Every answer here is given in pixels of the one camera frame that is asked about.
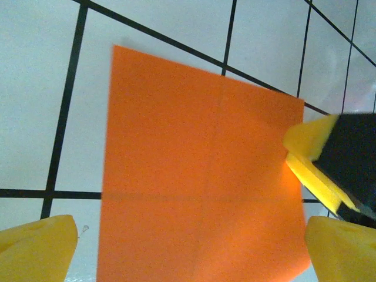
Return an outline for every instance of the orange paper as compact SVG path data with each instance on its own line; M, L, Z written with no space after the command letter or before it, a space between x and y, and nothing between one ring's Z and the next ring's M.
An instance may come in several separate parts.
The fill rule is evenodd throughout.
M98 281L290 281L309 265L282 140L303 101L113 50Z

